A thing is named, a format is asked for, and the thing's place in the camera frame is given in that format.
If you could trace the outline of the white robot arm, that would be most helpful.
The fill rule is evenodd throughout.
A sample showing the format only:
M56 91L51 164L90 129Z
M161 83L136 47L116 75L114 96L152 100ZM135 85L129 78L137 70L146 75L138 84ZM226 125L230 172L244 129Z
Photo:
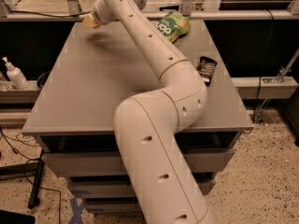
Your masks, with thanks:
M124 100L114 134L147 224L216 224L175 139L203 114L207 89L193 64L143 15L146 0L97 0L88 27L120 21L162 86Z

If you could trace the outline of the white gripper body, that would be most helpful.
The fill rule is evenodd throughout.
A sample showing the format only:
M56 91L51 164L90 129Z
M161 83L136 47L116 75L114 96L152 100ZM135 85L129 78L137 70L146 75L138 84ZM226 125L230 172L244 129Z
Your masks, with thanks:
M91 14L96 25L107 25L116 20L104 0L96 0L92 5Z

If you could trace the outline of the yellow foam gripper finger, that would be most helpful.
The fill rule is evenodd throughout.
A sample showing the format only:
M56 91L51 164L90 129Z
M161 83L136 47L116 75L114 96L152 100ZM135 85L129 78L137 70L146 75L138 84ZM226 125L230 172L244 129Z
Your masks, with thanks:
M98 28L101 26L100 23L96 22L93 18L93 15L91 13L88 13L82 23L87 27L87 28Z

